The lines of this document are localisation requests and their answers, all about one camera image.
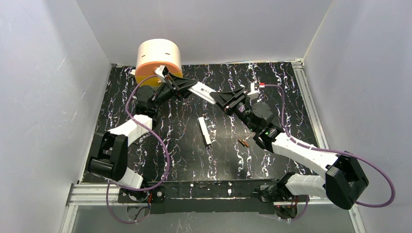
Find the white remote control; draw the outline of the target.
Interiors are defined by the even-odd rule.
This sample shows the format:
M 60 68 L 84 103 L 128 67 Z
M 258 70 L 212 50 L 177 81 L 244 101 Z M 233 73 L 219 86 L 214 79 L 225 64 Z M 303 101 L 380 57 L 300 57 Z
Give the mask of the white remote control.
M 216 91 L 202 82 L 197 82 L 195 85 L 189 88 L 189 91 L 210 104 L 216 104 L 216 100 L 210 95 L 210 93 Z

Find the long white rectangular block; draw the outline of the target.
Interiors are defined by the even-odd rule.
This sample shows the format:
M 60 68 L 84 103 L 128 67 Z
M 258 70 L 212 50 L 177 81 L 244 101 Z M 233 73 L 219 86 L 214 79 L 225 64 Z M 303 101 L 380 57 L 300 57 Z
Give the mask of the long white rectangular block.
M 203 137 L 205 146 L 206 147 L 211 146 L 212 142 L 211 142 L 211 139 L 210 139 L 210 135 L 209 135 L 204 117 L 199 117 L 198 118 L 198 123 L 199 123 L 199 126 L 200 126 L 200 130 L 201 130 L 201 133 L 202 133 L 202 137 Z

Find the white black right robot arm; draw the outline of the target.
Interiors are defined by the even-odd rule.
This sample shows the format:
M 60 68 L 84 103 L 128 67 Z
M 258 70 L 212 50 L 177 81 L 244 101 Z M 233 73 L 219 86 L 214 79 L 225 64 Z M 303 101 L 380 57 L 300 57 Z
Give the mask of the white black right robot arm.
M 229 116 L 235 114 L 255 133 L 253 140 L 261 148 L 288 157 L 315 175 L 287 174 L 272 193 L 288 196 L 318 196 L 349 210 L 366 189 L 369 181 L 358 160 L 342 152 L 326 152 L 305 143 L 275 124 L 275 115 L 263 102 L 250 104 L 243 88 L 231 92 L 211 92 L 216 104 Z

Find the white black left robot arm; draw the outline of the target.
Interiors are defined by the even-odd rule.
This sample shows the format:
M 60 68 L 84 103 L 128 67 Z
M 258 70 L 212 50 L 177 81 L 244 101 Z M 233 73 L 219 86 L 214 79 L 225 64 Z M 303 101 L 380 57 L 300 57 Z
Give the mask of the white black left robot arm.
M 195 86 L 196 79 L 186 79 L 171 75 L 160 75 L 162 81 L 160 87 L 155 90 L 140 81 L 131 93 L 138 95 L 137 100 L 144 103 L 142 114 L 132 115 L 129 111 L 130 99 L 125 105 L 125 111 L 129 120 L 118 127 L 106 132 L 94 133 L 89 154 L 86 160 L 86 171 L 108 180 L 109 184 L 132 191 L 150 191 L 161 186 L 170 172 L 170 153 L 160 136 L 154 132 L 159 104 L 169 100 L 173 96 L 183 97 L 190 94 L 190 88 Z M 128 148 L 136 140 L 145 134 L 151 134 L 160 143 L 166 155 L 166 170 L 162 179 L 153 186 L 142 187 L 143 177 L 128 167 Z

